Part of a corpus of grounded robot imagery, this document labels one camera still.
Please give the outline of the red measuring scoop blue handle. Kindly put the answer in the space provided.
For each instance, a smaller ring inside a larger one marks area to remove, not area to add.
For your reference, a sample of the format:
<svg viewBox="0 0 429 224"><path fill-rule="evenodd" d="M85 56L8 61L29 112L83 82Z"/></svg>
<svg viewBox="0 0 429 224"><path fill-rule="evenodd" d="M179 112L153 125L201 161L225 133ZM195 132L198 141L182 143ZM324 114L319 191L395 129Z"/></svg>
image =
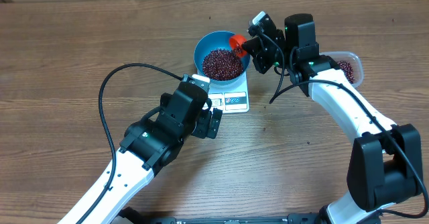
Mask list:
<svg viewBox="0 0 429 224"><path fill-rule="evenodd" d="M241 44L246 42L246 38L240 34L234 34L229 38L229 45L231 47L231 50L235 48L242 48Z"/></svg>

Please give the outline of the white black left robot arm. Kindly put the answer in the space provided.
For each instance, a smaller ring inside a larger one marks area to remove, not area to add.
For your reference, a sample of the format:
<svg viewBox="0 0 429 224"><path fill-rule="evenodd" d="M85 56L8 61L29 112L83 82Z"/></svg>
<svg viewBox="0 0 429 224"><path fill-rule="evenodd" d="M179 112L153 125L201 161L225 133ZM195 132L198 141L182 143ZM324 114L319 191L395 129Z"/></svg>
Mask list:
<svg viewBox="0 0 429 224"><path fill-rule="evenodd" d="M61 223L111 223L157 173L178 156L185 139L217 136L222 112L211 109L210 81L183 80L160 105L131 124L105 173L61 219Z"/></svg>

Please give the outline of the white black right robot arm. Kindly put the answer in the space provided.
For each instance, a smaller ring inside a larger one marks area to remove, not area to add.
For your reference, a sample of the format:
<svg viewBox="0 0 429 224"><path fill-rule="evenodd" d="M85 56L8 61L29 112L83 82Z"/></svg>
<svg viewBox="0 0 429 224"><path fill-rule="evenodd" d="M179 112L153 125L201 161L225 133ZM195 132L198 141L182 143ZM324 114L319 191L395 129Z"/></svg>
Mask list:
<svg viewBox="0 0 429 224"><path fill-rule="evenodd" d="M281 68L336 121L352 144L347 192L317 213L299 214L305 223L378 223L393 206L412 197L428 197L418 130L385 117L348 81L339 64L321 54L313 17L288 16L278 29L261 12L249 23L250 39L241 43L260 73Z"/></svg>

